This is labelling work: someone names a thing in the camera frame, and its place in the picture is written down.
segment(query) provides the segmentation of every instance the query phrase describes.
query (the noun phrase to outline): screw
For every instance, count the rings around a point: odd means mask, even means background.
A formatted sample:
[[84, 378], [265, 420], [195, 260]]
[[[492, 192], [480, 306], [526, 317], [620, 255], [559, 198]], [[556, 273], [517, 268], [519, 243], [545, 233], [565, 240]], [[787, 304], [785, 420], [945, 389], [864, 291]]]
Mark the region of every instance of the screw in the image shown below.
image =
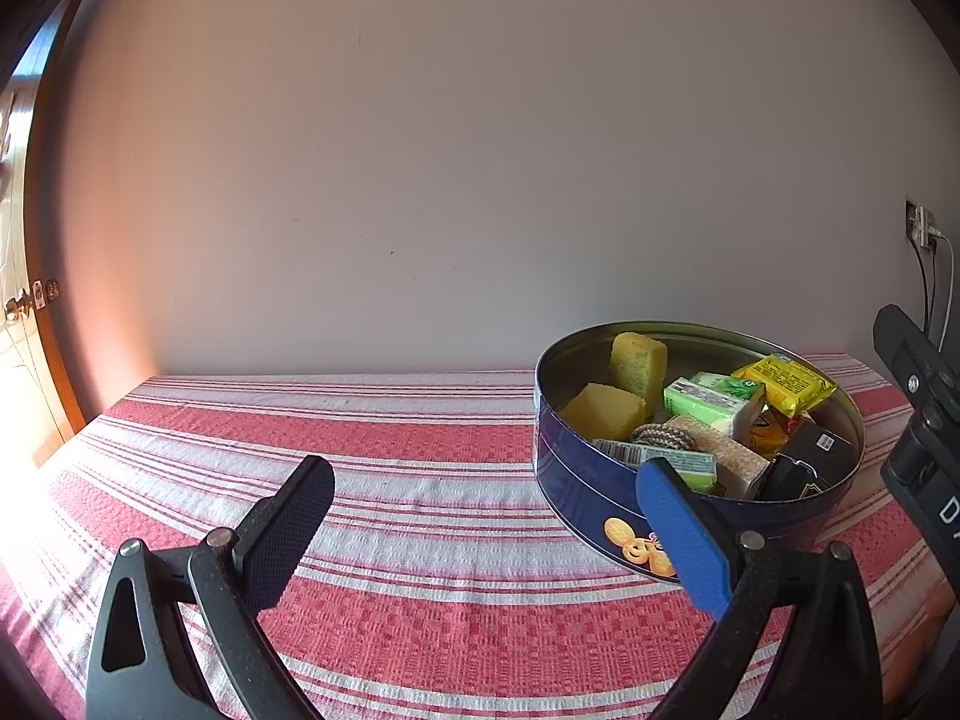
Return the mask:
[[837, 560], [849, 560], [851, 558], [851, 551], [843, 541], [831, 541], [830, 555], [836, 557]]
[[230, 528], [214, 528], [206, 535], [206, 544], [211, 547], [224, 547], [233, 541], [233, 531]]
[[760, 536], [757, 531], [744, 531], [736, 537], [736, 540], [740, 542], [741, 547], [752, 551], [763, 549], [763, 546], [766, 543], [766, 539], [763, 536]]
[[924, 406], [923, 407], [923, 421], [926, 422], [926, 426], [930, 430], [942, 430], [944, 429], [944, 420], [940, 418], [937, 410], [933, 406]]
[[140, 551], [140, 539], [139, 538], [128, 538], [120, 545], [120, 554], [124, 557], [129, 557], [130, 555], [136, 555]]

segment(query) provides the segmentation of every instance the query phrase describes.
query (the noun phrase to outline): sponge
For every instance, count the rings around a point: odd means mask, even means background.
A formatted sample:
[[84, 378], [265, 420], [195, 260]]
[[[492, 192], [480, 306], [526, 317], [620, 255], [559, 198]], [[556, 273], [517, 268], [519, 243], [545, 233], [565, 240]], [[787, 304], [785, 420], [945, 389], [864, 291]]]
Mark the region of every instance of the sponge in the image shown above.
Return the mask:
[[653, 416], [664, 395], [666, 344], [640, 333], [620, 333], [613, 339], [610, 379], [613, 386], [643, 398]]
[[584, 439], [624, 442], [643, 424], [646, 404], [631, 392], [588, 384], [560, 412], [560, 419]]

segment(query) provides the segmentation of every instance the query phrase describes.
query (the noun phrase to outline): white cable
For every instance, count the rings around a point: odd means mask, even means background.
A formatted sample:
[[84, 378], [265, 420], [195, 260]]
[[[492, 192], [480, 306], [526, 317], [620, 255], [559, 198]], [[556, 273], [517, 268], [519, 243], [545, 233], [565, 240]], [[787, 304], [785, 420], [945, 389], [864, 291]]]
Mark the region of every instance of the white cable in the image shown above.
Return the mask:
[[949, 326], [950, 322], [950, 308], [953, 306], [953, 245], [950, 243], [950, 239], [933, 225], [930, 225], [928, 232], [930, 235], [933, 235], [933, 237], [939, 238], [941, 241], [947, 244], [947, 248], [950, 250], [950, 286], [949, 290], [947, 291], [947, 311], [944, 313], [944, 327], [940, 331], [940, 343], [937, 346], [938, 351], [943, 351], [944, 339], [947, 338], [947, 327]]

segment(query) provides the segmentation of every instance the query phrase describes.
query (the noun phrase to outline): black box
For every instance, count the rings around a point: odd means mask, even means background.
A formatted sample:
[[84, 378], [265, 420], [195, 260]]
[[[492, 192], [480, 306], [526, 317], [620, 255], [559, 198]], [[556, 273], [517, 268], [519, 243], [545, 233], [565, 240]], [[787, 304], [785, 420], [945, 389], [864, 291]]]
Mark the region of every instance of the black box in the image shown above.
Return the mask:
[[793, 501], [823, 493], [856, 466], [853, 447], [813, 422], [804, 422], [774, 457], [758, 501]]

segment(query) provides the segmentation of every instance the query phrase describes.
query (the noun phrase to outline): blue cookie tin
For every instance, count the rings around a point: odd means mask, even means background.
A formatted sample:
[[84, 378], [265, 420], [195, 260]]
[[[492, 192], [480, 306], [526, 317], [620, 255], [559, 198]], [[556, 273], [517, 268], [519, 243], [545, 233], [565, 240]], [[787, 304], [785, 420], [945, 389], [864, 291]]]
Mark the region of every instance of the blue cookie tin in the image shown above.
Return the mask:
[[[666, 344], [668, 382], [699, 370], [728, 373], [775, 352], [816, 367], [769, 341], [681, 322], [616, 322], [590, 327], [554, 343], [536, 364], [534, 471], [550, 507], [570, 531], [614, 562], [661, 581], [677, 581], [637, 506], [637, 473], [599, 452], [558, 416], [586, 384], [608, 383], [613, 338], [627, 332]], [[829, 490], [796, 501], [737, 501], [706, 495], [734, 531], [758, 531], [770, 541], [794, 549], [813, 545], [860, 468], [864, 431], [856, 404], [839, 388], [811, 416], [850, 442], [856, 467]]]

